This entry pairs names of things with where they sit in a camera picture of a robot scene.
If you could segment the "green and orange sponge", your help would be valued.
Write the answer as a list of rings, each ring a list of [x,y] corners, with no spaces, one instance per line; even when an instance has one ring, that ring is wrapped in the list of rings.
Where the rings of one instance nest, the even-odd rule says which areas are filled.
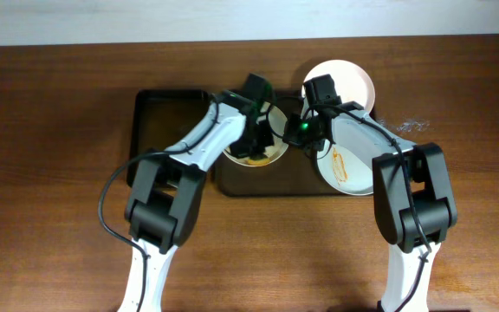
[[[262,159],[252,159],[249,158],[246,160],[246,164],[248,166],[266,166],[267,164],[270,163],[269,158],[262,158]]]

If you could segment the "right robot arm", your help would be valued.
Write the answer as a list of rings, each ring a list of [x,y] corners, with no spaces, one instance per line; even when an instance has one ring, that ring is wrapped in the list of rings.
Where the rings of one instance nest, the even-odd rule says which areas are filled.
[[[389,244],[386,289],[379,311],[426,311],[434,258],[457,222],[441,147],[391,133],[357,102],[344,102],[331,75],[304,82],[307,108],[289,117],[284,142],[308,147],[325,140],[369,166],[374,217]]]

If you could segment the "white plate tray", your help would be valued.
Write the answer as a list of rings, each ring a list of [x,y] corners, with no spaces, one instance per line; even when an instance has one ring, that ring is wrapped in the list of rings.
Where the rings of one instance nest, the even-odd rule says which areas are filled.
[[[284,135],[284,127],[287,122],[287,117],[283,113],[283,111],[278,108],[278,107],[273,107],[270,112],[269,112],[269,124],[272,127],[272,130],[283,136]],[[267,146],[265,148],[265,152],[261,156],[255,156],[252,159],[262,159],[262,158],[269,158],[270,159],[270,164],[273,162],[279,160],[282,155],[288,150],[288,144],[284,143],[281,138],[278,138],[273,134],[273,139],[274,139],[274,145],[273,146]],[[246,164],[246,160],[249,159],[250,157],[245,157],[238,159],[236,157],[233,157],[230,154],[230,149],[227,148],[226,150],[223,151],[223,154],[231,161],[235,162],[238,165],[241,166],[247,166],[247,167],[259,167],[259,166],[248,166]]]

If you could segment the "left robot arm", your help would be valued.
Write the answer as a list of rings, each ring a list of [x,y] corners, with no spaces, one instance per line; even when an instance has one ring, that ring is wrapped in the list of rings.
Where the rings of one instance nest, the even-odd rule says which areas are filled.
[[[261,118],[272,96],[271,84],[250,74],[241,90],[212,99],[204,118],[179,142],[133,159],[138,167],[125,211],[133,257],[120,310],[161,309],[173,256],[195,227],[209,169],[223,152],[261,158],[273,145],[269,123]]]

